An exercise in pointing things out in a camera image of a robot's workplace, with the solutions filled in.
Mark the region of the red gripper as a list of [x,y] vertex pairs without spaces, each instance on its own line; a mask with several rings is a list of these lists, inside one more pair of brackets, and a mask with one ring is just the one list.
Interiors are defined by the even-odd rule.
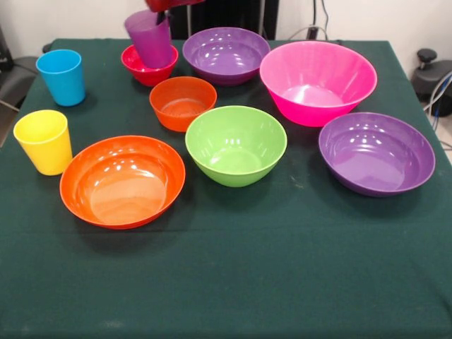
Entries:
[[173,18],[174,14],[171,8],[178,6],[192,6],[204,2],[204,0],[145,0],[149,9],[157,13],[156,25],[161,24],[166,16]]

